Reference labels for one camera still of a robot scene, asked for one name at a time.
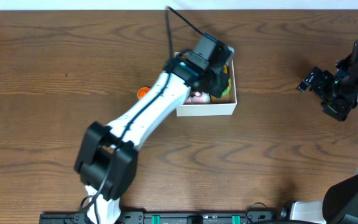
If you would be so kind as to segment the yellow grey toy truck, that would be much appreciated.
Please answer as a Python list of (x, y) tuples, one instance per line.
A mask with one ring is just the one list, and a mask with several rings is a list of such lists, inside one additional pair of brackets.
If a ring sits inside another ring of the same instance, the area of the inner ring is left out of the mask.
[(224, 72), (225, 74), (229, 74), (227, 65), (224, 65), (224, 66), (223, 66), (223, 72)]

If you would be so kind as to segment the green number ball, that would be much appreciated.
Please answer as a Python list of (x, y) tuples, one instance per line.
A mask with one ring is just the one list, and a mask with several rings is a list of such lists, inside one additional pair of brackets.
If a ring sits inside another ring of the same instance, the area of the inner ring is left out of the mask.
[(228, 95), (231, 90), (231, 87), (232, 87), (232, 81), (231, 81), (231, 78), (228, 78), (227, 88), (222, 92), (221, 97)]

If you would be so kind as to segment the orange round basket toy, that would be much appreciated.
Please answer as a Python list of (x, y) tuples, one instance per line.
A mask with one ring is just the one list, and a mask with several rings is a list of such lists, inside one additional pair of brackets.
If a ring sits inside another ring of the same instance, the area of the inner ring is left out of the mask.
[(142, 99), (148, 92), (150, 91), (150, 87), (142, 87), (137, 92), (137, 98), (140, 100)]

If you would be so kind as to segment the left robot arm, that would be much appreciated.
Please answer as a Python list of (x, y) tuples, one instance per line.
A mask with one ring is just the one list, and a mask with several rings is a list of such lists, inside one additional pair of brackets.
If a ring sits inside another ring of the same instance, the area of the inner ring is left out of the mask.
[(92, 223), (115, 223), (119, 199), (134, 180), (138, 155), (156, 127), (189, 97), (191, 87), (166, 68), (150, 91), (120, 117), (85, 131), (74, 169), (90, 196), (83, 211)]

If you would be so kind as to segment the pink white pig toy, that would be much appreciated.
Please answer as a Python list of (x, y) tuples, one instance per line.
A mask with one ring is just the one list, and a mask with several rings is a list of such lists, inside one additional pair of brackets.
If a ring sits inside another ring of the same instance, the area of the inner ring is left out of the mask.
[(211, 103), (211, 97), (205, 92), (192, 91), (185, 100), (185, 105), (205, 105)]

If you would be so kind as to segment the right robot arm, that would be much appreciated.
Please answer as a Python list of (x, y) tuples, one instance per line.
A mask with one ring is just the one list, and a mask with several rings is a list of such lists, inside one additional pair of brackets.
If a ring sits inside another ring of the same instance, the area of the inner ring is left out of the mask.
[[(298, 85), (298, 90), (314, 92), (321, 99), (323, 112), (345, 121), (358, 108), (358, 39), (352, 52), (336, 62), (335, 74), (314, 67)], [(285, 207), (277, 223), (358, 224), (358, 166), (356, 173), (332, 186), (323, 200), (294, 202)]]

